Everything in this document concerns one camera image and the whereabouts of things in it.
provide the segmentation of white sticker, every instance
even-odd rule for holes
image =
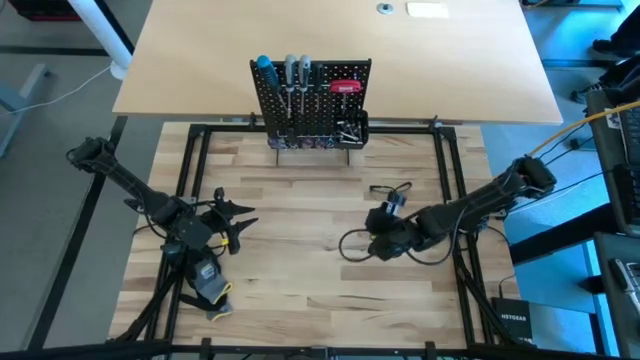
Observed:
[[[620,130],[620,113],[613,113],[613,114],[607,115],[607,125],[611,129]]]
[[[200,269],[200,275],[202,275],[202,277],[205,280],[212,277],[215,274],[216,274],[216,269],[214,269],[213,265],[211,264],[207,264],[203,266],[202,269]]]
[[[448,19],[449,9],[440,1],[407,3],[409,16]]]

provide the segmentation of red tool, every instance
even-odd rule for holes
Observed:
[[[347,106],[347,95],[360,92],[362,84],[358,80],[333,80],[329,85],[329,90],[332,93],[342,94],[342,112],[344,112]]]

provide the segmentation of desk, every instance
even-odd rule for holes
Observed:
[[[189,126],[165,123],[149,181],[154,189],[174,193]],[[491,179],[482,135],[476,127],[456,130],[466,186],[473,191]],[[424,348],[425,341],[434,341],[437,348],[464,348],[451,259],[436,267],[406,256],[355,264],[337,250],[340,236],[362,227],[368,209],[380,203],[369,185],[412,181],[401,214],[442,202],[433,136],[373,134],[363,150],[350,153],[282,151],[279,167],[275,157],[264,133],[212,134],[201,198],[223,186],[229,199],[257,209],[239,220],[260,220],[242,233],[237,255],[221,258],[225,277],[235,285],[234,313],[211,323],[202,311],[182,304],[174,343],[200,344],[211,337],[221,346]],[[151,298],[162,242],[147,231],[134,238],[110,336],[126,330]],[[361,255],[364,244],[350,238],[347,254]],[[436,260],[447,248],[443,242],[417,256]],[[500,235],[484,231],[478,251],[487,295],[496,296],[498,282],[513,274],[508,246]],[[508,297],[519,297],[514,279],[503,288]],[[470,303],[481,341],[478,308],[472,298]],[[165,316],[160,318],[162,337]]]
[[[448,18],[388,3],[154,0],[114,111],[260,114],[249,60],[306,53],[372,59],[371,118],[562,123],[517,1],[444,0]]]

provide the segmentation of black pegboard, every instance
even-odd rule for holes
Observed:
[[[275,91],[267,86],[256,62],[250,61],[251,74],[253,75],[260,110],[270,138],[287,136],[287,134],[296,137],[333,136],[336,132],[336,121],[354,112],[360,113],[359,110],[363,110],[369,83],[371,59],[362,61],[312,61],[311,64],[312,73],[309,88],[304,93],[298,88],[297,69],[294,71],[295,90],[291,93],[291,118],[289,119],[287,118],[286,106],[282,105]],[[313,70],[315,65],[318,64],[324,66],[322,81],[324,86],[320,92],[316,92],[316,89],[312,86]],[[280,95],[286,105],[288,103],[288,93],[285,91],[284,86],[284,62],[274,61],[273,65],[281,84]],[[345,111],[342,110],[343,95],[329,91],[331,81],[342,79],[358,80],[362,84],[362,90],[359,93],[347,95]],[[304,114],[301,113],[303,96]]]

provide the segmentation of yellow cable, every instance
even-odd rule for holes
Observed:
[[[591,115],[589,117],[586,117],[576,123],[573,123],[569,126],[567,126],[566,128],[558,131],[557,133],[555,133],[552,137],[548,138],[545,142],[543,142],[542,144],[538,145],[537,148],[533,149],[533,151],[531,151],[529,153],[529,156],[533,157],[533,155],[535,155],[535,153],[537,153],[538,151],[540,151],[543,147],[549,145],[550,142],[552,142],[553,140],[557,139],[558,137],[562,136],[564,133],[566,133],[567,131],[571,130],[571,129],[575,129],[578,126],[582,125],[582,124],[586,124],[588,122],[591,122],[593,120],[597,120],[603,116],[607,116],[613,113],[618,113],[620,111],[625,111],[625,110],[629,110],[629,109],[633,109],[635,107],[640,106],[640,101],[635,101],[626,105],[622,105],[622,106],[618,106],[615,109],[611,109],[611,110],[607,110],[607,111],[603,111],[594,115]]]

